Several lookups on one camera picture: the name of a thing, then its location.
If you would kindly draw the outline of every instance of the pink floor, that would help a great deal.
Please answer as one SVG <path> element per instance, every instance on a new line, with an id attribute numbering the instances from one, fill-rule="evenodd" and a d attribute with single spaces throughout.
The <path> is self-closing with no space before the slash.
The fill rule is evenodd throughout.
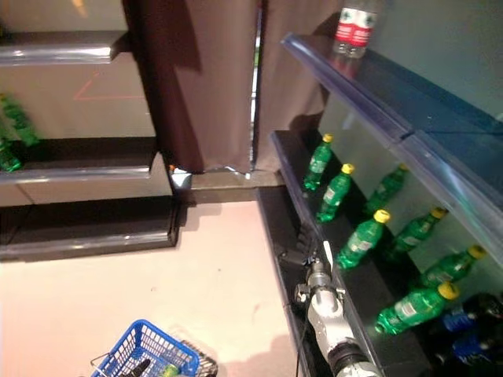
<path id="1" fill-rule="evenodd" d="M 80 377 L 145 318 L 219 376 L 291 377 L 296 355 L 256 202 L 189 209 L 176 249 L 0 265 L 2 376 Z"/>

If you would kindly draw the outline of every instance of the blue shopping basket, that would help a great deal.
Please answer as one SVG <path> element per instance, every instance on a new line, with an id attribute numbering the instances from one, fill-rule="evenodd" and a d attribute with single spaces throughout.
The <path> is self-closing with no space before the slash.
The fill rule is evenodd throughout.
<path id="1" fill-rule="evenodd" d="M 95 360 L 104 356 L 106 358 L 96 366 Z M 200 363 L 196 351 L 173 339 L 147 320 L 137 320 L 109 353 L 91 361 L 96 368 L 91 377 L 126 375 L 145 359 L 150 359 L 150 365 L 141 377 L 159 377 L 169 364 L 178 367 L 181 374 L 195 377 Z"/>

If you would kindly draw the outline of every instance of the bottle label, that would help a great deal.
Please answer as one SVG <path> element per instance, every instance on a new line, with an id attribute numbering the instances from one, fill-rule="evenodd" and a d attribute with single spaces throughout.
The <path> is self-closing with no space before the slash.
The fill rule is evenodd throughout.
<path id="1" fill-rule="evenodd" d="M 477 334 L 470 334 L 453 343 L 454 355 L 464 364 L 472 365 L 476 361 L 489 360 L 484 350 L 480 347 Z"/>
<path id="2" fill-rule="evenodd" d="M 326 193 L 323 195 L 323 200 L 330 204 L 330 200 L 332 200 L 333 196 L 336 194 L 331 188 L 327 188 Z"/>
<path id="3" fill-rule="evenodd" d="M 377 186 L 376 191 L 378 194 L 384 194 L 386 192 L 386 187 L 381 183 L 379 186 Z"/>
<path id="4" fill-rule="evenodd" d="M 358 235 L 353 233 L 350 239 L 347 241 L 347 246 L 354 253 L 365 253 L 369 248 L 372 247 L 372 243 L 369 241 L 363 241 L 358 238 Z"/>
<path id="5" fill-rule="evenodd" d="M 395 312 L 401 318 L 409 318 L 417 314 L 417 311 L 414 309 L 412 302 L 397 302 L 395 304 Z"/>
<path id="6" fill-rule="evenodd" d="M 336 40 L 350 42 L 353 35 L 354 20 L 357 14 L 356 9 L 343 8 L 340 11 L 339 26 L 337 27 Z"/>
<path id="7" fill-rule="evenodd" d="M 441 283 L 444 283 L 446 281 L 452 281 L 453 277 L 445 271 L 431 271 L 426 275 L 426 280 L 431 283 L 440 285 Z"/>
<path id="8" fill-rule="evenodd" d="M 420 244 L 421 240 L 418 240 L 414 236 L 407 236 L 402 238 L 402 242 L 409 246 L 417 246 Z"/>
<path id="9" fill-rule="evenodd" d="M 319 159 L 313 157 L 309 163 L 309 170 L 313 173 L 323 173 L 326 165 L 327 163 L 325 161 L 320 161 Z"/>
<path id="10" fill-rule="evenodd" d="M 450 332 L 468 330 L 475 326 L 475 321 L 464 312 L 463 308 L 457 308 L 442 317 L 444 327 Z"/>
<path id="11" fill-rule="evenodd" d="M 370 35 L 377 21 L 377 14 L 359 10 L 356 13 L 351 36 L 351 45 L 365 47 L 369 43 Z"/>

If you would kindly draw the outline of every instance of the shelf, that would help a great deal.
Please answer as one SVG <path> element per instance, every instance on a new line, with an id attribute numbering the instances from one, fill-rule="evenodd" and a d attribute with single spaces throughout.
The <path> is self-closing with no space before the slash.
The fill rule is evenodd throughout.
<path id="1" fill-rule="evenodd" d="M 13 33 L 0 41 L 0 66 L 106 64 L 124 50 L 125 31 Z"/>
<path id="2" fill-rule="evenodd" d="M 288 191 L 284 186 L 258 188 L 257 199 L 271 246 L 271 256 L 281 289 L 283 309 L 290 333 L 296 348 L 299 349 L 302 375 L 304 377 L 331 375 L 329 365 L 321 355 L 316 335 L 310 326 L 302 337 L 306 314 L 296 305 L 294 292 L 296 285 L 306 279 L 307 268 L 299 263 L 291 262 L 290 258 L 291 254 L 295 256 L 299 254 L 296 251 L 296 233 L 299 225 L 296 223 L 297 216 L 288 197 Z"/>
<path id="3" fill-rule="evenodd" d="M 314 142 L 319 142 L 316 132 Z M 281 173 L 288 188 L 290 198 L 304 225 L 310 226 L 319 241 L 327 240 L 332 253 L 336 255 L 355 227 L 366 218 L 362 215 L 365 197 L 353 185 L 339 209 L 339 215 L 326 224 L 316 222 L 315 213 L 319 208 L 325 187 L 314 193 L 303 192 L 302 180 L 309 166 L 312 150 L 300 137 L 291 131 L 276 131 L 272 135 L 274 147 L 281 162 Z M 326 168 L 324 183 L 327 178 L 336 175 L 340 164 L 335 156 Z M 391 240 L 391 234 L 382 239 L 381 244 Z M 362 264 L 349 271 L 340 271 L 334 267 L 332 279 L 335 284 L 346 290 L 345 310 L 347 320 L 354 336 L 363 346 L 387 377 L 420 375 L 431 370 L 427 354 L 422 346 L 419 331 L 406 331 L 397 336 L 378 334 L 374 322 L 378 313 L 406 295 L 407 281 L 417 275 L 412 263 L 398 271 L 391 271 L 379 258 L 366 258 Z"/>
<path id="4" fill-rule="evenodd" d="M 178 239 L 178 205 L 171 196 L 43 204 L 26 210 L 0 209 L 2 219 L 12 219 L 11 226 L 2 230 L 6 236 L 0 244 L 0 260 L 172 247 Z"/>
<path id="5" fill-rule="evenodd" d="M 503 265 L 501 122 L 373 51 L 349 60 L 324 36 L 283 44 Z"/>
<path id="6" fill-rule="evenodd" d="M 154 137 L 47 139 L 29 149 L 19 141 L 12 150 L 24 163 L 0 171 L 0 185 L 48 181 L 150 177 L 156 154 Z"/>

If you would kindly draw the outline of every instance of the brown curtain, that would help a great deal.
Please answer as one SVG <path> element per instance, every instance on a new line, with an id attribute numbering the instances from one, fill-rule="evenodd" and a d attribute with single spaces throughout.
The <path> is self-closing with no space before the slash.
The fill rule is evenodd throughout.
<path id="1" fill-rule="evenodd" d="M 256 0 L 123 0 L 157 139 L 170 163 L 250 169 Z"/>
<path id="2" fill-rule="evenodd" d="M 279 163 L 269 135 L 273 130 L 318 126 L 326 92 L 284 47 L 289 33 L 333 36 L 342 1 L 267 0 L 263 2 L 263 54 L 259 84 L 258 170 L 275 171 Z"/>

